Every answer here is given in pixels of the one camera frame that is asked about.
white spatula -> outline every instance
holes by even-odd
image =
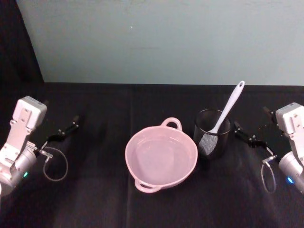
[[[221,126],[224,119],[228,115],[230,109],[232,108],[232,106],[237,101],[238,97],[240,96],[241,92],[243,91],[244,85],[245,85],[244,81],[241,81],[239,84],[237,84],[237,86],[233,90],[222,114],[220,115],[218,122],[216,123],[214,128],[209,131],[210,133],[214,133],[214,134],[218,133],[219,127]],[[217,145],[217,142],[218,142],[218,137],[216,135],[204,134],[202,139],[199,142],[199,147],[204,150],[206,155],[209,155],[214,150],[215,146]]]

light blue wall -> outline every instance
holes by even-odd
[[[47,82],[304,85],[302,0],[18,0]]]

bowl handle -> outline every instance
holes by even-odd
[[[147,184],[143,181],[136,180],[136,179],[135,179],[135,186],[139,191],[142,191],[145,193],[154,193],[161,189],[158,186],[150,185],[150,184]]]
[[[162,122],[161,126],[167,126],[167,124],[170,123],[170,122],[175,123],[177,125],[177,129],[180,130],[180,131],[182,131],[181,122],[178,119],[174,118],[174,117],[169,117],[169,118],[165,119]]]

pink bowl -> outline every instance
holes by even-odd
[[[177,129],[168,127],[174,122]],[[135,134],[125,149],[125,160],[138,190],[154,193],[173,187],[193,171],[198,158],[194,141],[176,118]]]

black fabric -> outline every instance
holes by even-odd
[[[20,10],[0,0],[0,82],[43,82]]]
[[[2,198],[0,226],[303,227],[303,195],[286,183],[278,166],[274,166],[277,190],[266,193],[260,180],[262,150],[250,149],[233,134],[222,158],[198,160],[180,185],[154,194],[135,188],[124,159],[131,136],[174,116],[192,137],[196,113],[222,109],[232,90],[232,86],[94,84],[2,89],[1,145],[16,101],[24,95],[49,100],[34,142],[69,124],[75,114],[82,120],[73,137],[55,145],[67,154],[68,177],[60,183],[47,181],[39,157],[13,194]],[[229,116],[254,132],[268,122],[263,106],[276,110],[291,102],[302,104],[303,92],[303,87],[295,86],[246,86]]]

